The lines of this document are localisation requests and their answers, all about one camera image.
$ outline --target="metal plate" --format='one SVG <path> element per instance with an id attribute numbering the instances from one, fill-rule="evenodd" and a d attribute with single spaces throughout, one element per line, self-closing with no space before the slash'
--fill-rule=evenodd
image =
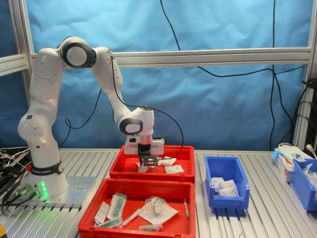
<path id="1" fill-rule="evenodd" d="M 96 177 L 75 177 L 66 176 L 68 182 L 67 190 L 59 196 L 50 198 L 47 202 L 30 204 L 36 206 L 46 206 L 51 203 L 55 207 L 77 207 L 80 208 L 85 198 L 94 184 Z"/>
<path id="2" fill-rule="evenodd" d="M 8 237 L 79 237 L 77 224 L 101 181 L 109 177 L 117 153 L 113 149 L 62 149 L 60 157 L 68 176 L 96 177 L 82 208 L 45 204 L 0 210 L 0 223 Z M 239 157 L 251 187 L 245 215 L 230 209 L 211 212 L 204 183 L 205 155 Z M 304 210 L 291 185 L 283 182 L 269 152 L 195 151 L 195 169 L 197 238 L 317 238 L 317 213 Z"/>

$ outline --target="gauze package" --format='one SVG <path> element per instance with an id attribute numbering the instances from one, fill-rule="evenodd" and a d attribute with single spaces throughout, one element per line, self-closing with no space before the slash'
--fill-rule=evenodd
<path id="1" fill-rule="evenodd" d="M 116 192 L 115 195 L 112 196 L 107 218 L 110 220 L 114 220 L 122 216 L 122 211 L 126 201 L 127 195 L 123 195 L 121 193 Z"/>
<path id="2" fill-rule="evenodd" d="M 182 169 L 180 165 L 174 165 L 174 166 L 169 166 L 164 168 L 167 174 L 179 174 L 184 172 L 184 170 Z"/>
<path id="3" fill-rule="evenodd" d="M 164 159 L 161 159 L 158 161 L 158 165 L 163 165 L 164 167 L 166 166 L 172 166 L 176 161 L 176 158 L 170 158 L 170 157 L 167 157 L 165 156 Z"/>
<path id="4" fill-rule="evenodd" d="M 217 178 L 217 177 L 213 177 L 211 179 L 211 182 L 213 183 L 213 186 L 214 186 L 214 191 L 215 192 L 219 192 L 219 183 L 220 182 L 224 182 L 223 178 Z"/>
<path id="5" fill-rule="evenodd" d="M 137 163 L 138 166 L 138 172 L 139 173 L 145 173 L 148 171 L 148 167 L 144 166 L 143 164 L 141 165 L 140 163 Z"/>
<path id="6" fill-rule="evenodd" d="M 94 218 L 94 221 L 98 224 L 98 225 L 101 225 L 102 223 L 104 223 L 106 217 L 107 217 L 107 214 L 108 214 L 108 211 L 109 211 L 109 208 L 110 206 L 108 204 L 106 204 L 105 202 L 102 202 L 95 218 Z"/>
<path id="7" fill-rule="evenodd" d="M 309 165 L 306 165 L 305 167 L 303 167 L 303 172 L 304 172 L 305 175 L 308 174 L 308 171 L 309 171 L 309 169 L 311 168 L 312 165 L 313 164 L 309 164 Z"/>
<path id="8" fill-rule="evenodd" d="M 238 193 L 237 187 L 229 187 L 225 189 L 220 189 L 219 196 L 238 197 L 239 193 Z"/>
<path id="9" fill-rule="evenodd" d="M 279 151 L 283 154 L 283 156 L 290 160 L 291 162 L 293 159 L 297 160 L 298 162 L 304 162 L 305 159 L 312 159 L 309 155 L 305 154 L 296 146 L 283 146 L 279 147 Z"/>
<path id="10" fill-rule="evenodd" d="M 139 216 L 154 225 L 166 222 L 176 213 L 178 211 L 171 208 L 164 199 L 154 196 L 145 201 Z"/>
<path id="11" fill-rule="evenodd" d="M 233 180 L 228 180 L 228 181 L 222 181 L 219 183 L 218 189 L 226 189 L 229 187 L 235 187 L 235 183 Z"/>

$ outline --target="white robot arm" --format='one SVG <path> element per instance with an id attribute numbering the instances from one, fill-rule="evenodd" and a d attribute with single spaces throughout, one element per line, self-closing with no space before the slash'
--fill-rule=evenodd
<path id="1" fill-rule="evenodd" d="M 55 197 L 67 189 L 52 125 L 56 119 L 64 70 L 85 67 L 91 68 L 99 86 L 108 95 L 114 111 L 113 119 L 119 130 L 127 135 L 125 154 L 139 155 L 141 163 L 148 166 L 157 165 L 157 156 L 153 155 L 163 153 L 164 139 L 152 137 L 153 111 L 140 107 L 131 112 L 123 103 L 120 93 L 122 76 L 111 50 L 91 48 L 79 37 L 66 38 L 57 49 L 39 51 L 29 90 L 30 108 L 18 126 L 32 156 L 31 173 L 22 178 L 20 187 L 28 184 L 37 187 L 40 194 L 36 200 Z"/>

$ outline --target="blue plastic container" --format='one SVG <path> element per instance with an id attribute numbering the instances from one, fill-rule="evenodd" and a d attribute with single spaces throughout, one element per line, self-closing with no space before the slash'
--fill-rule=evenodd
<path id="1" fill-rule="evenodd" d="M 303 207 L 307 211 L 317 211 L 317 199 L 315 198 L 316 189 L 309 182 L 308 178 L 303 172 L 303 167 L 309 164 L 313 164 L 310 168 L 311 171 L 317 172 L 317 160 L 316 159 L 305 159 L 305 162 L 294 162 L 294 172 L 292 186 L 301 201 Z"/>
<path id="2" fill-rule="evenodd" d="M 238 157 L 205 156 L 206 189 L 211 208 L 247 209 L 249 207 L 250 187 Z M 219 196 L 214 192 L 213 177 L 225 181 L 233 179 L 240 197 Z"/>

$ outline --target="table surface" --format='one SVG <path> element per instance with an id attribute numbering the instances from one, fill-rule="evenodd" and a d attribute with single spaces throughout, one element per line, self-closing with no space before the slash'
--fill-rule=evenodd
<path id="1" fill-rule="evenodd" d="M 101 181 L 109 178 L 116 149 L 61 149 L 68 176 L 94 176 L 96 182 L 81 209 L 48 204 L 9 207 L 0 211 L 0 223 L 13 238 L 76 238 L 77 224 Z M 250 184 L 249 209 L 211 212 L 205 187 L 205 155 L 237 156 Z M 269 152 L 195 151 L 197 238 L 317 238 L 317 212 L 306 212 L 291 185 L 272 162 Z"/>

